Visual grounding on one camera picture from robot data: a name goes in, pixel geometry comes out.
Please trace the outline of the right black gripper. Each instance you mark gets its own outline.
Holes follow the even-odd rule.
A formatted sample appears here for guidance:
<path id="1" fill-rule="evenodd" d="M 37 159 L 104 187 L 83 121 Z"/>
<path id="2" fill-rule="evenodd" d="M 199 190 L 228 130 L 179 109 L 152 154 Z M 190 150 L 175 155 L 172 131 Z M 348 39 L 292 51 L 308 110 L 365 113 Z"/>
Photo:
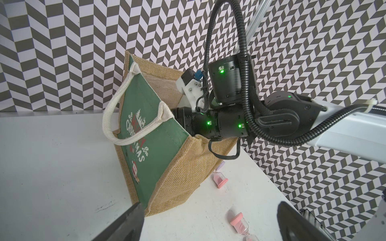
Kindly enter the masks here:
<path id="1" fill-rule="evenodd" d="M 172 109 L 176 121 L 191 135 L 207 139 L 247 137 L 250 135 L 244 118 L 241 94 L 240 64 L 237 55 L 208 65 L 213 89 L 209 94 L 209 110 L 194 113 L 191 107 Z"/>

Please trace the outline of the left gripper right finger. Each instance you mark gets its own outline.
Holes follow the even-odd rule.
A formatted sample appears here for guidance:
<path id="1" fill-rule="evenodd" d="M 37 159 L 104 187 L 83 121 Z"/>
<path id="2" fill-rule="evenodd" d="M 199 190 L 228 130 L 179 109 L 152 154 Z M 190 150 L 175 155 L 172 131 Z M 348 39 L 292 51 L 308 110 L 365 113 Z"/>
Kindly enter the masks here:
<path id="1" fill-rule="evenodd" d="M 278 205 L 276 217 L 283 241 L 330 240 L 287 202 L 282 201 Z"/>

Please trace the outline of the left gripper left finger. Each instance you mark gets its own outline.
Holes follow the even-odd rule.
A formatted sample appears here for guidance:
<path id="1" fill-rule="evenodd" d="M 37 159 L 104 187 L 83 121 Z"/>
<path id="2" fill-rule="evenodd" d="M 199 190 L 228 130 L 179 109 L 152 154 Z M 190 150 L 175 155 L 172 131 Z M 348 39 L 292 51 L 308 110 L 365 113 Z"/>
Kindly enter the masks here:
<path id="1" fill-rule="evenodd" d="M 144 208 L 140 202 L 137 202 L 97 235 L 93 241 L 139 241 L 144 219 Z"/>

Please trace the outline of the pink hourglass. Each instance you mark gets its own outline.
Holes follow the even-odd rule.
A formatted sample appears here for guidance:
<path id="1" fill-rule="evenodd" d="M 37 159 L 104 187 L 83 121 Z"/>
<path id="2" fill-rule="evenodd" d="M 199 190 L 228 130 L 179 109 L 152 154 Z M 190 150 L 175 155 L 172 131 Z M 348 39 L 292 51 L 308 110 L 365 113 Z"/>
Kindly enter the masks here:
<path id="1" fill-rule="evenodd" d="M 249 232 L 249 224 L 243 213 L 238 213 L 229 223 L 238 234 L 244 237 L 244 241 L 259 241 L 256 235 Z"/>
<path id="2" fill-rule="evenodd" d="M 213 181 L 217 185 L 217 188 L 220 189 L 228 182 L 228 178 L 226 178 L 221 172 L 214 172 Z"/>

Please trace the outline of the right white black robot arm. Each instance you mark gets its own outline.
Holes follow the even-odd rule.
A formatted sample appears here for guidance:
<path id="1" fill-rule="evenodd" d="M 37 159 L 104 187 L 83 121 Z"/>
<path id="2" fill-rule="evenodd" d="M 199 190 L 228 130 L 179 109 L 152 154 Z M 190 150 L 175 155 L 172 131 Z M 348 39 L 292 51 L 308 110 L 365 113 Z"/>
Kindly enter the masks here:
<path id="1" fill-rule="evenodd" d="M 224 1 L 216 1 L 210 15 L 202 70 L 186 70 L 177 80 L 188 106 L 172 110 L 190 135 L 210 143 L 226 138 L 271 144 L 325 147 L 380 163 L 386 161 L 386 109 L 374 99 L 339 107 L 307 96 L 277 91 L 258 97 L 252 57 L 238 1 L 229 5 L 235 17 L 239 52 L 211 62 L 210 49 L 217 15 Z"/>

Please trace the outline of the purple hourglass right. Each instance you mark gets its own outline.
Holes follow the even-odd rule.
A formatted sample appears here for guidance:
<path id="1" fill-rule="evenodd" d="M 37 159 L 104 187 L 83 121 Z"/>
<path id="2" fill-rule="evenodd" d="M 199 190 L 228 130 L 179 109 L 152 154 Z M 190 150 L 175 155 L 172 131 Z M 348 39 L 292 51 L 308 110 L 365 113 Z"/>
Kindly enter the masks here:
<path id="1" fill-rule="evenodd" d="M 215 170 L 219 171 L 224 165 L 225 165 L 225 161 L 222 161 Z"/>

